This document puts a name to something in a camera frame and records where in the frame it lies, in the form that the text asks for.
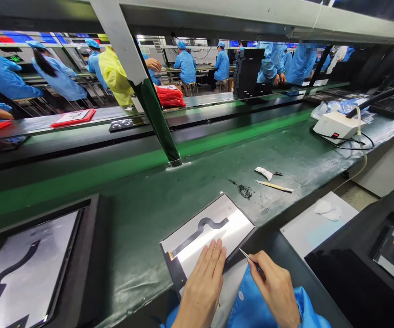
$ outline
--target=stool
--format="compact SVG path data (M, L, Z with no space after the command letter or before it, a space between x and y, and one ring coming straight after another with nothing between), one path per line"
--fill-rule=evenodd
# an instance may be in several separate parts
M227 78L227 79L225 79L225 80L221 80L221 81L218 81L220 84L219 84L219 86L220 86L220 93L222 92L222 85L224 84L224 82L226 82L226 92L228 92L228 81L229 81L229 79Z
M81 100L86 105L86 108L94 108L94 105L89 101L89 99L82 98L82 99L79 99L79 100ZM72 104L73 102L77 105L78 109L76 109L73 106L73 104ZM74 111L83 110L83 108L80 107L80 105L78 104L77 101L69 101L68 100L68 103L71 105L71 107L74 109Z
M40 103L43 103L46 107L48 107L48 109L50 109L52 112L54 112L55 114L56 111L51 108L46 101L42 98L42 97L31 97L31 98L23 98L23 99L13 99L13 102L18 105L18 107L20 109L22 109L24 112L26 112L27 114L29 114L31 117L33 117L33 115L31 115L28 111L26 111L24 108L22 108L22 106L20 105L21 102L26 102L28 104L28 107L35 112L38 116L43 116L43 114L48 115L48 113L46 112L46 110L40 105ZM43 113L41 113L40 111L37 111L35 108L33 108L31 106L31 104L33 104L34 106L38 107L41 109L41 111Z
M189 92L190 92L190 94L191 94L191 97L193 97L192 92L193 92L194 87L196 87L197 95L198 95L197 83L195 83L195 82L191 82L191 83L188 83L188 84L185 83L185 87L186 87L186 88L189 87L188 89L189 89Z

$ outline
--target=tabletop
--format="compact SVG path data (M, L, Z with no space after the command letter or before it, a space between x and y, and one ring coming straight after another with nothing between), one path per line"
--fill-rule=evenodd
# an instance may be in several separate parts
M221 191L261 227L362 158L360 151L337 149L309 133L313 108L264 121L256 118L271 111L251 114L248 124L222 132L214 129L225 121L173 131L184 162L176 169L163 168L166 157L153 136L2 171L0 200L6 202L0 201L0 215L45 211L44 202L57 207L97 192L107 197L109 302L98 327L113 327L172 287L160 240ZM180 141L202 129L201 138ZM378 147L394 136L394 120L377 115L363 131ZM255 183L257 166L282 172L272 182L294 192ZM243 198L231 180L250 187L252 197Z

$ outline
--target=white paper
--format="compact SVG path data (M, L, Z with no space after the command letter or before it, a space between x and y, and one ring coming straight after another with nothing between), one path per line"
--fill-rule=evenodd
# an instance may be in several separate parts
M76 111L76 112L70 112L63 114L62 117L60 117L56 123L62 123L62 122L70 122L70 121L75 121L75 120L80 120L84 118L89 112L89 109L85 109L82 111Z
M259 172L259 173L262 173L267 178L268 181L270 181L272 176L273 176L273 174L271 172L269 172L266 169L263 169L263 168L261 168L259 166L257 168L255 168L255 171Z
M332 205L330 202L322 199L319 199L316 202L314 212L334 222L338 222L342 214L342 210L339 206Z

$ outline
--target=black protective cover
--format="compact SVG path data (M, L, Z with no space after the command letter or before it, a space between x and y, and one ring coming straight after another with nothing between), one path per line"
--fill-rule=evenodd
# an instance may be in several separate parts
M374 262L391 226L394 190L305 257L354 327L394 327L394 277Z
M105 253L106 241L109 240L106 202L104 197L95 194L0 230L1 248L10 235L82 210L75 239L67 250L66 270L57 287L53 318L44 324L47 328L91 327L97 324L105 304ZM18 322L13 326L22 327L23 324Z

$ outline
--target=black case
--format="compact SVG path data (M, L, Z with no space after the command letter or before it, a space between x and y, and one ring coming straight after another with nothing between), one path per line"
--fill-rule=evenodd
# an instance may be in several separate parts
M53 318L43 324L47 328L92 327L98 323L106 303L104 281L109 240L106 203L104 197L100 201L99 194L95 194L0 230L1 248L7 237L17 232L82 209L78 227L74 227L75 239L67 250L66 270L56 286Z

